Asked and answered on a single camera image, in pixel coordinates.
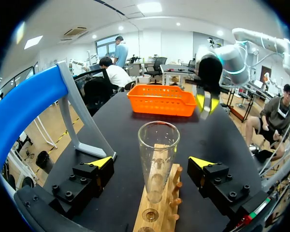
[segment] man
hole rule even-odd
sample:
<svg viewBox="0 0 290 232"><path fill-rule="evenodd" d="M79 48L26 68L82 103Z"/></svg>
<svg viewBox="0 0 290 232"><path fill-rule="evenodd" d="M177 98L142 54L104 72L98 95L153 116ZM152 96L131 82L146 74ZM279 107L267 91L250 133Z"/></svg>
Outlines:
<svg viewBox="0 0 290 232"><path fill-rule="evenodd" d="M125 66L128 56L128 47L122 36L117 36L115 41L116 41L116 50L114 64L123 68Z"/></svg>
<svg viewBox="0 0 290 232"><path fill-rule="evenodd" d="M283 98L277 97L271 99L260 112L261 118L250 116L246 123L246 144L249 147L253 129L256 134L262 134L270 144L278 141L274 145L278 147L279 143L290 124L290 85L284 86ZM280 145L276 156L272 161L281 158L284 155L285 147Z"/></svg>
<svg viewBox="0 0 290 232"><path fill-rule="evenodd" d="M132 82L132 79L121 67L113 65L109 57L103 57L99 65L102 69L106 69L107 75L113 85L125 87L126 84Z"/></svg>

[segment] gray metal bracket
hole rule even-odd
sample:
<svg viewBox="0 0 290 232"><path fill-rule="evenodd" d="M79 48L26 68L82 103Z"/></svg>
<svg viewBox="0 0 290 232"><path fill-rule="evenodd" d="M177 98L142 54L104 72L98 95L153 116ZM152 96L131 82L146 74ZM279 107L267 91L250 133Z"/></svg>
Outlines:
<svg viewBox="0 0 290 232"><path fill-rule="evenodd" d="M108 144L107 140L104 138L96 123L92 119L81 95L78 92L66 62L58 62L57 66L60 69L62 79L68 89L68 95L59 100L60 111L75 149L99 158L111 156L113 160L115 160L116 152ZM88 127L90 131L98 135L98 144L100 148L87 145L79 141L72 124L68 101L71 103L84 125Z"/></svg>

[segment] ceiling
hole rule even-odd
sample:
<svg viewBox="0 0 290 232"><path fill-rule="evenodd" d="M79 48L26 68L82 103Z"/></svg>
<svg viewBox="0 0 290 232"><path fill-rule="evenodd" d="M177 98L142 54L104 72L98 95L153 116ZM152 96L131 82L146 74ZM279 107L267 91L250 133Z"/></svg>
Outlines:
<svg viewBox="0 0 290 232"><path fill-rule="evenodd" d="M139 3L159 1L162 12L142 14ZM223 30L222 39L232 42L232 29L242 27L282 37L276 17L270 10L254 0L104 0L125 16L94 0L48 0L32 16L25 20L25 35L19 44L12 41L3 62L0 76L5 78L17 68L28 64L39 51L55 46L63 34L74 27L86 27L89 33L70 43L93 43L97 39L119 33L147 28L197 31L217 36ZM24 50L28 39L43 35L40 43Z"/></svg>

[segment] bolt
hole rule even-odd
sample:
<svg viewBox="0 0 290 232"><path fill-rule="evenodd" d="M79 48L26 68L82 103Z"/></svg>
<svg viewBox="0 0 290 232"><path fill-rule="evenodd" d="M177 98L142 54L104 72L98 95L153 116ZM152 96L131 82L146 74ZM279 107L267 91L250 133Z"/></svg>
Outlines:
<svg viewBox="0 0 290 232"><path fill-rule="evenodd" d="M81 184L86 184L87 183L87 178L85 178L85 177L82 177L81 178Z"/></svg>
<svg viewBox="0 0 290 232"><path fill-rule="evenodd" d="M242 191L245 193L248 193L250 191L250 186L249 185L244 185L242 188Z"/></svg>
<svg viewBox="0 0 290 232"><path fill-rule="evenodd" d="M227 180L232 180L233 176L231 174L227 174Z"/></svg>
<svg viewBox="0 0 290 232"><path fill-rule="evenodd" d="M65 196L68 200L72 200L74 197L71 191L66 191Z"/></svg>
<svg viewBox="0 0 290 232"><path fill-rule="evenodd" d="M59 186L58 185L53 185L53 192L58 192L59 191Z"/></svg>
<svg viewBox="0 0 290 232"><path fill-rule="evenodd" d="M234 201L236 196L237 196L236 192L233 192L233 191L229 192L229 199L230 200Z"/></svg>
<svg viewBox="0 0 290 232"><path fill-rule="evenodd" d="M214 183L215 183L216 185L219 185L219 184L221 183L221 179L220 179L220 178L216 178L216 179L214 180Z"/></svg>
<svg viewBox="0 0 290 232"><path fill-rule="evenodd" d="M39 197L37 195L34 195L32 199L36 202L39 199Z"/></svg>
<svg viewBox="0 0 290 232"><path fill-rule="evenodd" d="M71 174L70 177L69 177L69 179L70 180L75 180L75 175L74 174Z"/></svg>

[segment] face mask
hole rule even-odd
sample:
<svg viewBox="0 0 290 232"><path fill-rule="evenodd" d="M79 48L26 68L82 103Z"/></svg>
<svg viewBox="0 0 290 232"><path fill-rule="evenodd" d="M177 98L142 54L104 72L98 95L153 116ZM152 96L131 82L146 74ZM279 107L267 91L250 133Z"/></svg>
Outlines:
<svg viewBox="0 0 290 232"><path fill-rule="evenodd" d="M288 110L286 113L283 113L283 112L280 110L280 102L281 102L281 100L279 101L277 112L280 114L280 116L282 116L283 118L286 118L287 115L288 115L288 113L289 113L289 110Z"/></svg>

